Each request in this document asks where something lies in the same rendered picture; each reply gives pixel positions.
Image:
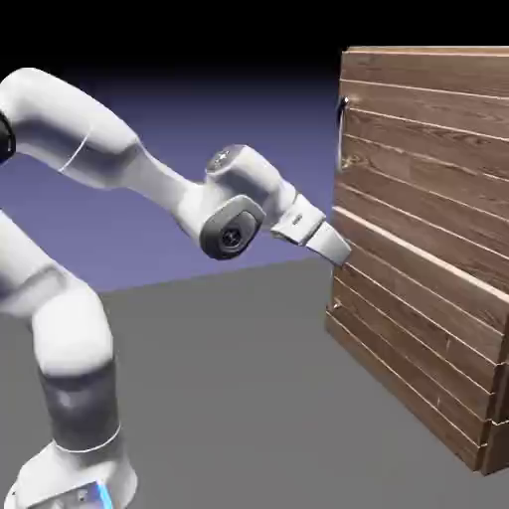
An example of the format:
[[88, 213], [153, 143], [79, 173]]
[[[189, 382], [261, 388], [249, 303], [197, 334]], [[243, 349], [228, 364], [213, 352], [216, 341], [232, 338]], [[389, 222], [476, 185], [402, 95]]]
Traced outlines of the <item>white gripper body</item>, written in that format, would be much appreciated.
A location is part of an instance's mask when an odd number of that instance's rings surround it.
[[317, 228], [305, 246], [336, 266], [342, 266], [351, 253], [347, 241], [326, 221]]

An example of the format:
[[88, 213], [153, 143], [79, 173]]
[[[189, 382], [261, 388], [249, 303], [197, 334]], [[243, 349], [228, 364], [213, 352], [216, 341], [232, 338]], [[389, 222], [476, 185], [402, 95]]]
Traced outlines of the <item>small wooden cabinet door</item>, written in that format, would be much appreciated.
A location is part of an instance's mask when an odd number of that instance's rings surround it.
[[509, 293], [344, 208], [332, 219], [352, 252], [328, 332], [469, 468], [509, 469]]

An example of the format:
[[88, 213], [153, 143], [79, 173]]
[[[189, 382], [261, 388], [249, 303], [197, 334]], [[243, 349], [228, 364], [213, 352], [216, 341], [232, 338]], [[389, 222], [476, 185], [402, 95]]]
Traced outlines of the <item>large wooden cabinet door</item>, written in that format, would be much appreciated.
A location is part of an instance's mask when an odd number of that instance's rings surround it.
[[506, 100], [345, 80], [334, 203], [509, 293]]

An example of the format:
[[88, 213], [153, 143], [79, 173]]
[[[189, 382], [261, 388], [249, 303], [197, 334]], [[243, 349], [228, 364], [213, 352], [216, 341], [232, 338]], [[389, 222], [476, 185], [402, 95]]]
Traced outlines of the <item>wooden slatted cabinet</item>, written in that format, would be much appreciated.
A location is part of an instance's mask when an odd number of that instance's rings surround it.
[[[352, 47], [342, 56], [345, 80], [509, 102], [509, 47]], [[509, 126], [494, 134], [509, 138]]]

